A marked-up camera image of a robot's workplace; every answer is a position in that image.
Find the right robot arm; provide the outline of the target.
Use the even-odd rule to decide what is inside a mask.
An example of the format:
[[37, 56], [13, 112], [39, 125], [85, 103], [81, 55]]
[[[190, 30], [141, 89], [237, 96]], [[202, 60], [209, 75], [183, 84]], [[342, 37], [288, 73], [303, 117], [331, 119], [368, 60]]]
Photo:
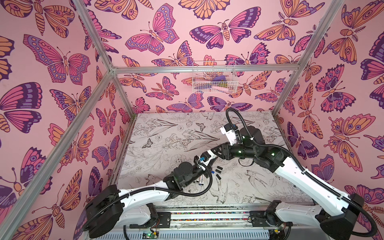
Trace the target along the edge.
[[248, 128], [244, 128], [246, 136], [227, 127], [222, 127], [221, 131], [228, 142], [209, 150], [211, 159], [251, 159], [314, 200], [313, 206], [276, 201], [270, 205], [271, 216], [276, 221], [317, 227], [334, 240], [348, 240], [351, 236], [369, 238], [377, 234], [376, 222], [363, 209], [364, 199], [358, 194], [347, 194], [332, 187], [304, 168], [287, 149], [258, 143]]

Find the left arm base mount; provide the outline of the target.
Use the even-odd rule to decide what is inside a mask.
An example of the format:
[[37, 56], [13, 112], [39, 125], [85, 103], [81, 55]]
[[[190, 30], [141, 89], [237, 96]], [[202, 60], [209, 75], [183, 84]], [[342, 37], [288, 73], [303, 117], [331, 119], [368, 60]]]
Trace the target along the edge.
[[152, 227], [169, 229], [171, 227], [171, 212], [158, 212], [154, 204], [147, 204], [135, 209], [130, 229], [149, 229]]

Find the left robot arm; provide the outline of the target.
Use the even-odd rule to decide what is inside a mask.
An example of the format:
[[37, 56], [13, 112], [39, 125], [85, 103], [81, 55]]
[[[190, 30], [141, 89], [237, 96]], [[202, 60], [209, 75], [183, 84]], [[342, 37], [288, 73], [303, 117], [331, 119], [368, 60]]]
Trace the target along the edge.
[[[98, 238], [111, 231], [123, 219], [123, 215], [128, 216], [130, 210], [142, 206], [148, 207], [150, 217], [141, 225], [148, 226], [148, 222], [156, 217], [153, 203], [178, 196], [195, 198], [208, 192], [213, 184], [212, 166], [217, 158], [205, 152], [200, 158], [195, 157], [194, 165], [183, 162], [162, 181], [150, 186], [133, 190], [119, 190], [117, 185], [108, 186], [85, 206], [87, 221], [82, 225], [82, 231], [87, 232], [90, 238]], [[209, 179], [204, 190], [198, 193], [183, 192], [183, 188], [201, 176]]]

